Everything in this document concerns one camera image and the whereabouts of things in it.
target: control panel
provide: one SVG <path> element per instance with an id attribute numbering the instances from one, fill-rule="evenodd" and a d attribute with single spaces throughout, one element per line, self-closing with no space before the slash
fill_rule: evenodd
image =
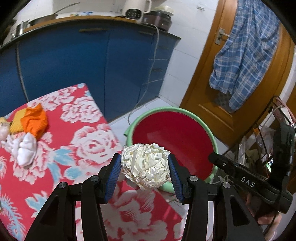
<path id="1" fill-rule="evenodd" d="M 126 11 L 126 17 L 129 19 L 139 20 L 142 16 L 142 11 L 139 9 L 129 9 Z"/>

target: kitchen counter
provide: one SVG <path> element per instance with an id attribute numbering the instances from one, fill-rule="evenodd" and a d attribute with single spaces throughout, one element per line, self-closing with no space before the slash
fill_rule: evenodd
<path id="1" fill-rule="evenodd" d="M 104 117 L 112 121 L 159 95 L 179 39 L 160 30 L 157 41 L 154 27 L 99 15 L 29 27 L 0 49 L 0 116 L 27 101 L 85 83 Z"/>
<path id="2" fill-rule="evenodd" d="M 36 33 L 40 30 L 45 30 L 45 29 L 51 29 L 54 28 L 56 25 L 60 24 L 75 24 L 75 23 L 83 23 L 83 22 L 122 22 L 126 24 L 137 24 L 135 20 L 127 19 L 127 18 L 122 18 L 122 17 L 110 17 L 110 16 L 100 16 L 100 15 L 91 15 L 91 16 L 72 16 L 72 17 L 65 17 L 65 18 L 57 18 L 49 21 L 45 21 L 43 23 L 36 24 L 34 26 L 28 27 L 24 30 L 24 33 L 13 40 L 7 42 L 0 48 L 0 53 L 6 49 L 7 47 L 15 44 L 16 42 L 29 37 L 32 33 Z M 150 29 L 152 31 L 156 32 L 156 29 L 152 26 L 148 26 L 145 24 L 137 24 L 141 25 L 144 29 Z M 180 40 L 181 38 L 178 36 L 175 36 L 173 34 L 170 34 L 168 32 L 165 32 L 163 30 L 159 30 L 160 33 L 164 35 L 168 35 L 170 37 L 175 38 L 176 40 Z"/>

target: wooden door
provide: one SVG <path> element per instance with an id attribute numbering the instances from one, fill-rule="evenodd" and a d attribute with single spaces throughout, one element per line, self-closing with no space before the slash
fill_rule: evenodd
<path id="1" fill-rule="evenodd" d="M 255 92 L 233 114 L 216 105 L 214 100 L 219 91 L 210 87 L 209 78 L 213 70 L 214 58 L 226 41 L 224 37 L 220 45 L 215 44 L 216 33 L 219 28 L 225 29 L 226 34 L 231 32 L 236 8 L 237 0 L 219 0 L 202 56 L 180 105 L 181 108 L 199 116 L 213 134 L 228 146 L 232 146 L 254 123 L 270 98 L 280 94 L 288 78 L 294 53 L 294 43 L 281 25 L 276 53 Z"/>

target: electrical cable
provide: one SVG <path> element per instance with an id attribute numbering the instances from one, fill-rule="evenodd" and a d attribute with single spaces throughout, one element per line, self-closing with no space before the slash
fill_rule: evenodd
<path id="1" fill-rule="evenodd" d="M 28 94 L 27 94 L 27 91 L 26 91 L 26 88 L 25 88 L 25 84 L 24 84 L 24 79 L 22 77 L 22 69 L 20 67 L 20 51 L 19 51 L 19 42 L 17 42 L 16 44 L 16 47 L 15 47 L 15 51 L 16 51 L 16 60 L 17 60 L 17 71 L 18 71 L 18 74 L 19 74 L 19 77 L 20 77 L 20 83 L 22 85 L 22 90 L 25 94 L 25 98 L 26 98 L 26 101 L 29 102 L 29 98 L 28 98 Z"/>
<path id="2" fill-rule="evenodd" d="M 149 71 L 149 75 L 148 75 L 147 87 L 146 87 L 146 90 L 145 90 L 144 94 L 142 95 L 142 97 L 138 100 L 138 102 L 136 103 L 135 107 L 132 109 L 132 111 L 128 115 L 128 124 L 129 125 L 131 125 L 131 123 L 129 121 L 129 119 L 131 117 L 131 114 L 137 108 L 138 104 L 141 102 L 141 100 L 144 98 L 145 94 L 148 91 L 148 87 L 149 87 L 149 83 L 150 83 L 150 76 L 151 76 L 151 73 L 152 73 L 152 70 L 153 70 L 153 67 L 154 67 L 154 63 L 155 63 L 155 60 L 156 60 L 156 51 L 157 51 L 158 42 L 159 42 L 159 29 L 158 29 L 158 27 L 155 26 L 154 24 L 151 24 L 151 23 L 145 23 L 145 24 L 152 25 L 152 26 L 154 26 L 156 28 L 156 31 L 157 31 L 157 41 L 156 41 L 156 45 L 155 45 L 155 49 L 154 49 L 153 62 L 152 62 L 152 65 L 151 65 L 151 68 L 150 68 L 150 71 Z"/>

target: tile floor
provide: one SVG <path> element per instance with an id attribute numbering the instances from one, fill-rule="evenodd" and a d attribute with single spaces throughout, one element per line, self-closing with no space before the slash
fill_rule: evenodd
<path id="1" fill-rule="evenodd" d="M 171 106 L 168 103 L 166 103 L 165 101 L 156 98 L 148 103 L 146 103 L 145 105 L 142 105 L 140 107 L 138 107 L 130 116 L 130 123 L 132 123 L 133 121 L 136 120 L 136 118 L 138 118 L 140 115 L 142 115 L 143 113 L 154 109 L 154 108 L 158 108 L 158 107 L 165 107 L 165 106 Z M 120 143 L 124 146 L 126 144 L 126 137 L 124 136 L 124 132 L 126 131 L 126 129 L 129 127 L 129 123 L 128 123 L 128 116 L 129 113 L 117 118 L 116 120 L 112 121 L 109 123 L 112 131 L 114 132 L 114 134 L 117 136 L 117 138 L 119 139 Z M 217 145 L 218 145 L 218 149 L 219 149 L 219 153 L 224 153 L 228 147 L 226 145 L 224 145 L 221 141 L 219 141 L 218 139 L 216 139 Z M 166 192 L 162 192 L 160 191 L 161 194 L 163 195 L 163 197 L 167 200 L 167 202 L 169 202 L 169 204 L 171 205 L 171 207 L 183 218 L 186 219 L 187 217 L 187 213 L 188 213 L 188 209 L 189 209 L 189 204 L 188 205 L 182 205 L 181 203 L 179 203 L 178 201 L 176 201 L 176 197 L 172 196 L 169 193 Z M 208 216 L 208 232 L 207 232 L 207 241 L 211 241 L 212 240 L 212 232 L 213 232 L 213 204 L 212 202 L 209 202 L 209 216 Z"/>

